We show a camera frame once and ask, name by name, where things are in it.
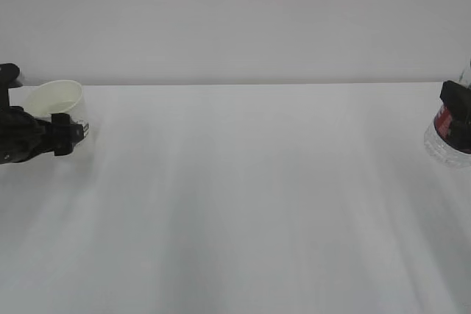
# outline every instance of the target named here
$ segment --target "white wall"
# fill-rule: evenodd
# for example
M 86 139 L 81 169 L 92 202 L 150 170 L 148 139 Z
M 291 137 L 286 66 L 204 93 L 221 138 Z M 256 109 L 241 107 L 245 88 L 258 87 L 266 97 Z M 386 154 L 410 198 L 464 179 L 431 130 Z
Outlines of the white wall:
M 0 0 L 0 61 L 87 83 L 436 80 L 470 0 Z

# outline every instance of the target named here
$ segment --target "white tabletop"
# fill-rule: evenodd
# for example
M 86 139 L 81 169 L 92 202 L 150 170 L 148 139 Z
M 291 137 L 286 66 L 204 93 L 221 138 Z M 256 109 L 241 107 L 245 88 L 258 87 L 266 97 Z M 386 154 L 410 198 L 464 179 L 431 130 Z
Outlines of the white tabletop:
M 438 95 L 88 87 L 93 160 L 0 166 L 0 311 L 469 313 L 471 170 L 422 147 Z

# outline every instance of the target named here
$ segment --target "plastic cup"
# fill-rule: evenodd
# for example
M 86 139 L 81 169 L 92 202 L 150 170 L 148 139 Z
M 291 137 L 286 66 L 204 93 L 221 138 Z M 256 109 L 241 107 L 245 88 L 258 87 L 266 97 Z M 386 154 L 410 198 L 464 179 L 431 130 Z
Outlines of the plastic cup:
M 54 113 L 69 114 L 74 123 L 83 125 L 85 136 L 84 140 L 75 146 L 72 155 L 84 157 L 93 150 L 90 121 L 83 96 L 83 87 L 80 83 L 72 80 L 47 82 L 27 96 L 23 108 L 30 115 L 45 121 L 51 121 L 51 114 Z

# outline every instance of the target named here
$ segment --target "red bottle label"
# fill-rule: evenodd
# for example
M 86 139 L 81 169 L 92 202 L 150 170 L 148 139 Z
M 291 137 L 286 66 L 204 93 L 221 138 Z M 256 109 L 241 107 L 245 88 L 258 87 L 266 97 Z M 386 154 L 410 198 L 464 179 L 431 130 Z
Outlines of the red bottle label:
M 447 140 L 447 136 L 450 130 L 450 124 L 453 121 L 450 111 L 445 106 L 440 108 L 439 112 L 435 116 L 435 129 L 438 135 L 443 140 Z

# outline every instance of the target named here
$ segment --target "clear plastic bottle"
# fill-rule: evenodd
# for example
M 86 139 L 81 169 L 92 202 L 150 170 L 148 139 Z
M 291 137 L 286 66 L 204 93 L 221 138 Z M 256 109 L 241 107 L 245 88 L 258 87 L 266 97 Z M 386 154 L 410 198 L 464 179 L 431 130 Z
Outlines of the clear plastic bottle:
M 462 86 L 471 89 L 471 63 L 464 68 L 459 80 L 457 81 Z M 435 128 L 435 121 L 443 110 L 444 106 L 440 108 L 436 117 L 432 120 L 432 123 L 425 131 L 424 134 L 424 145 L 428 154 L 434 157 L 441 163 L 444 163 L 448 167 L 453 168 L 464 168 L 471 166 L 471 154 L 465 154 L 464 152 L 458 151 L 448 145 L 442 137 L 438 134 Z

